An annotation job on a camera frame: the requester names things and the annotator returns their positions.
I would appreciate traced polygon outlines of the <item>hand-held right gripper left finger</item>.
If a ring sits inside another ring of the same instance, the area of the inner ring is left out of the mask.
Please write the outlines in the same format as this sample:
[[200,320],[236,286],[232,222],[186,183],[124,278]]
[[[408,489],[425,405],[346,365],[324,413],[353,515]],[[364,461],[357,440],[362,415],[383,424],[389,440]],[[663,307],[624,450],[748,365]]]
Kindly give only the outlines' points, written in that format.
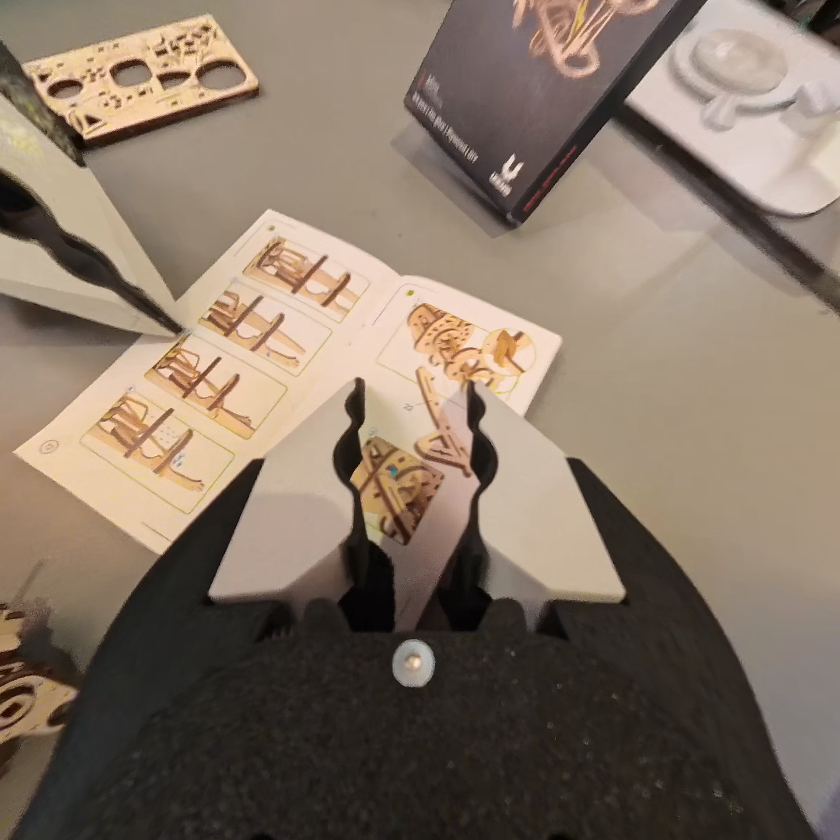
[[389,582],[389,559],[369,539],[351,479],[364,420],[365,385],[354,377],[266,454],[209,587],[212,601],[302,610]]

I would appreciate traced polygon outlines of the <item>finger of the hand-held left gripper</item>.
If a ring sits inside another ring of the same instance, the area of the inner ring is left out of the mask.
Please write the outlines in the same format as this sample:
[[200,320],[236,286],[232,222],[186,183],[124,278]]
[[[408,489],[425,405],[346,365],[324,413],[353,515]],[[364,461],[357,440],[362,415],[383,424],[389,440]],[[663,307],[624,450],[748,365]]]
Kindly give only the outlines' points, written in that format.
[[110,255],[65,230],[11,174],[1,177],[1,228],[2,294],[135,333],[183,331]]
[[1,109],[2,174],[26,184],[65,230],[104,250],[181,324],[169,288],[91,170],[67,157],[9,100],[2,98]]

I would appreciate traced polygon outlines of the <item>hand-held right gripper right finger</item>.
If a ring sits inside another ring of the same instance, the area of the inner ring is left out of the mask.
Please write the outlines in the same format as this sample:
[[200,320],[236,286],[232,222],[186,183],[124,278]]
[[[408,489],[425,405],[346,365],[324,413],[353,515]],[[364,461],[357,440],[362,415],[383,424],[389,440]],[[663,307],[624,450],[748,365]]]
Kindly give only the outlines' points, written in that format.
[[415,442],[422,489],[394,542],[395,628],[414,629],[436,589],[454,587],[455,554],[467,554],[478,587],[513,599],[534,629],[550,602],[617,604],[626,596],[565,453],[479,385],[444,399],[422,381],[430,416]]

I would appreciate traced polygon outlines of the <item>instruction booklet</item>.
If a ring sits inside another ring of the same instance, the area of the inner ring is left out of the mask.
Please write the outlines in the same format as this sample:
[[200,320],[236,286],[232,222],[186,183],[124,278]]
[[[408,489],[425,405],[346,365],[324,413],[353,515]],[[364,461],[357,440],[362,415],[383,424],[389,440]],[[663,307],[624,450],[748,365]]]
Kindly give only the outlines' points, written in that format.
[[14,455],[162,553],[353,362],[418,393],[488,385],[525,414],[561,336],[265,211],[142,337]]

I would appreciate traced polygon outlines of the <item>laser-cut wooden parts sheet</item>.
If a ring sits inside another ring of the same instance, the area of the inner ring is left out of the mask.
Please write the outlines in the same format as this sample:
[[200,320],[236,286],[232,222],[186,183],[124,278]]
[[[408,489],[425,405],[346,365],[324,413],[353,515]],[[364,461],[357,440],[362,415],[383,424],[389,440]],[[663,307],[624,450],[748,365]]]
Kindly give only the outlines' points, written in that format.
[[256,74],[212,14],[32,59],[22,68],[89,146],[259,95]]

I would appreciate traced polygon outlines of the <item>assembled wooden model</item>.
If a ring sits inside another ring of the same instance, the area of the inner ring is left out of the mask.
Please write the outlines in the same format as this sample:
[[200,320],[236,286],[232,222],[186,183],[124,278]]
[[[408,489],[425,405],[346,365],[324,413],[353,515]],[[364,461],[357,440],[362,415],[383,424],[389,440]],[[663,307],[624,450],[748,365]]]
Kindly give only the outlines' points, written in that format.
[[60,730],[77,700],[81,673],[58,645],[43,600],[16,595],[1,605],[1,743]]

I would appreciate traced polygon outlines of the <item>black cardboard model box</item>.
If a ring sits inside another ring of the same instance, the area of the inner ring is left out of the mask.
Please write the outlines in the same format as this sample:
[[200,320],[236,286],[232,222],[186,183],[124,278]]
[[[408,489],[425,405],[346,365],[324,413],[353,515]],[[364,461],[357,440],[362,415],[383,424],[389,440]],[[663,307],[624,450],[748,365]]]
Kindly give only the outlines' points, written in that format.
[[520,226],[703,4],[455,1],[406,110]]

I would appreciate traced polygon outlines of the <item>white plastic base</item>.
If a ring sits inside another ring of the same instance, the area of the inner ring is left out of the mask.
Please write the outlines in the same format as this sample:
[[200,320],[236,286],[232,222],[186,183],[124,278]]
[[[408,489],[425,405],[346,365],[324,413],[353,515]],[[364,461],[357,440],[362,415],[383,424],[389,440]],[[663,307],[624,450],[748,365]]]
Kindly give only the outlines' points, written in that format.
[[762,2],[707,2],[626,100],[772,215],[838,200],[838,47]]

